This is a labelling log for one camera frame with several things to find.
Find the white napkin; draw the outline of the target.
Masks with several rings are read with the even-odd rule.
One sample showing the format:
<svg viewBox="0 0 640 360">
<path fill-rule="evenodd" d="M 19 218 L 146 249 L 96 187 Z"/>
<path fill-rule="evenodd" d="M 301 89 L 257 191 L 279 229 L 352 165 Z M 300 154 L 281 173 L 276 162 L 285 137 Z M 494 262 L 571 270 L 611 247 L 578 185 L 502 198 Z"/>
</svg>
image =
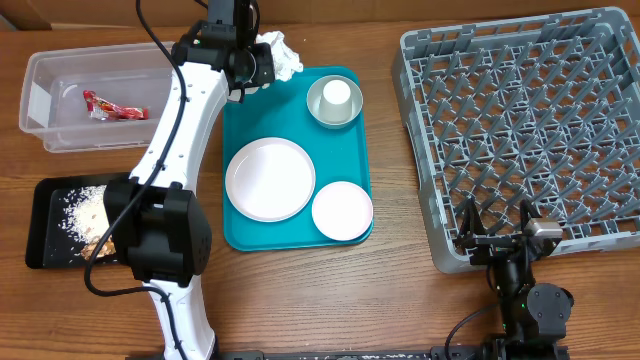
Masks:
<svg viewBox="0 0 640 360">
<path fill-rule="evenodd" d="M 299 54 L 285 44 L 285 36 L 281 31 L 258 34 L 248 51 L 257 68 L 245 85 L 247 94 L 267 88 L 277 81 L 287 82 L 304 69 Z"/>
</svg>

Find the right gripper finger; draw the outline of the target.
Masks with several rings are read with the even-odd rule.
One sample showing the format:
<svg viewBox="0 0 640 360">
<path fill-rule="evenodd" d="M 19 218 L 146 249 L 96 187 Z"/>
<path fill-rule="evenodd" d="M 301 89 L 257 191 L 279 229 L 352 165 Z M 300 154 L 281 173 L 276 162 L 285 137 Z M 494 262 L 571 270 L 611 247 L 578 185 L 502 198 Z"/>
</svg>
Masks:
<svg viewBox="0 0 640 360">
<path fill-rule="evenodd" d="M 540 218 L 540 214 L 530 200 L 523 199 L 520 202 L 520 228 L 524 235 L 532 237 L 536 234 Z"/>
<path fill-rule="evenodd" d="M 459 237 L 463 238 L 467 235 L 485 235 L 484 227 L 478 209 L 475 203 L 475 197 L 467 198 L 463 207 L 463 221 L 459 230 Z"/>
</svg>

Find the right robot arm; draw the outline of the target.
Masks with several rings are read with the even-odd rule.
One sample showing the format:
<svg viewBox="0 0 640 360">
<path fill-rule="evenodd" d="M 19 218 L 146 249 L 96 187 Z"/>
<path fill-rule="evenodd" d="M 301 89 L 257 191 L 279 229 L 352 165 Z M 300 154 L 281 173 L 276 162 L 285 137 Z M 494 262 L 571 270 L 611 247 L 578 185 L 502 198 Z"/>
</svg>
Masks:
<svg viewBox="0 0 640 360">
<path fill-rule="evenodd" d="M 486 268 L 487 281 L 497 302 L 461 320 L 444 344 L 444 355 L 452 359 L 451 341 L 469 321 L 495 308 L 500 310 L 503 332 L 490 335 L 478 346 L 461 346 L 467 359 L 568 359 L 568 349 L 557 342 L 566 336 L 566 323 L 574 305 L 573 295 L 554 284 L 538 284 L 532 263 L 551 255 L 562 240 L 563 230 L 545 218 L 528 200 L 520 203 L 521 231 L 496 235 L 482 223 L 469 197 L 464 203 L 463 222 L 454 245 L 470 252 L 473 266 Z"/>
</svg>

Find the pile of white rice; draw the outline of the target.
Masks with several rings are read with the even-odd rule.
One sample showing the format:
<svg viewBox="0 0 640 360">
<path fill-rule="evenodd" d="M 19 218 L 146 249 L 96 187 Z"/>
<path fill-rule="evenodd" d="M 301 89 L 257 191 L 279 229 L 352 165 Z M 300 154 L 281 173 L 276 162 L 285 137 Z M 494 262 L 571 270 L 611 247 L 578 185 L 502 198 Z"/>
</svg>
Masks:
<svg viewBox="0 0 640 360">
<path fill-rule="evenodd" d="M 98 242 L 109 227 L 103 197 L 105 185 L 85 186 L 63 193 L 63 218 L 58 224 L 71 240 Z"/>
</svg>

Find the red snack wrapper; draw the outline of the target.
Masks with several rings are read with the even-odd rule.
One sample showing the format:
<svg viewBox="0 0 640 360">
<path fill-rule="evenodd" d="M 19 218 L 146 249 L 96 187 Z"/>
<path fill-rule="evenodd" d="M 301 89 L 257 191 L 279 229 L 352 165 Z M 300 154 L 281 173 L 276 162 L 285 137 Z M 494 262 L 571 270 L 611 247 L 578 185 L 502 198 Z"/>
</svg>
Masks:
<svg viewBox="0 0 640 360">
<path fill-rule="evenodd" d="M 90 90 L 85 90 L 83 97 L 90 118 L 101 121 L 149 119 L 149 110 L 147 108 L 120 106 L 104 100 Z"/>
</svg>

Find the small pink-white bowl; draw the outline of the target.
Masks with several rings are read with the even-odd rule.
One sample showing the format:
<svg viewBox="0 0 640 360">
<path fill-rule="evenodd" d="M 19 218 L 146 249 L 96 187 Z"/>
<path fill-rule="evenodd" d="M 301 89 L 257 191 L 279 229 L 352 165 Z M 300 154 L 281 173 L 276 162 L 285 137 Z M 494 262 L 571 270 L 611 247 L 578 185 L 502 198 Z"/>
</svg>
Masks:
<svg viewBox="0 0 640 360">
<path fill-rule="evenodd" d="M 316 228 L 334 241 L 351 241 L 367 232 L 373 223 L 369 194 L 355 183 L 336 181 L 324 186 L 311 207 Z"/>
</svg>

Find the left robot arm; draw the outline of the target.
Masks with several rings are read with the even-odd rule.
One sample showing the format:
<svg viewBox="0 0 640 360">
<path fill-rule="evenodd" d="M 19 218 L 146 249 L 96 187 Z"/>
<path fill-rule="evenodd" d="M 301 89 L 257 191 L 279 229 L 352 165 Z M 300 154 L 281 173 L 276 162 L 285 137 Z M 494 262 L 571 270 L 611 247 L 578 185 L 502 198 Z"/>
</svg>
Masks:
<svg viewBox="0 0 640 360">
<path fill-rule="evenodd" d="M 227 102 L 275 80 L 271 48 L 256 40 L 254 1 L 209 1 L 172 48 L 171 88 L 154 136 L 126 180 L 104 193 L 116 257 L 154 303 L 165 359 L 212 359 L 216 335 L 206 316 L 201 275 L 212 231 L 196 197 L 200 166 L 216 119 Z"/>
</svg>

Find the large white plate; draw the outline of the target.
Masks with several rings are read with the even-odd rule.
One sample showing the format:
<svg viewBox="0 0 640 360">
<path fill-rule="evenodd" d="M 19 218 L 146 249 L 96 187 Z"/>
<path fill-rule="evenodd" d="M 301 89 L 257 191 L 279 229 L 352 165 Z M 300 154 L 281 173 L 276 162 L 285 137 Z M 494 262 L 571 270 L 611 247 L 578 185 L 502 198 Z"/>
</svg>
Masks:
<svg viewBox="0 0 640 360">
<path fill-rule="evenodd" d="M 315 182 L 314 164 L 302 147 L 284 138 L 266 137 L 245 145 L 232 157 L 225 190 L 245 217 L 279 222 L 307 205 Z"/>
</svg>

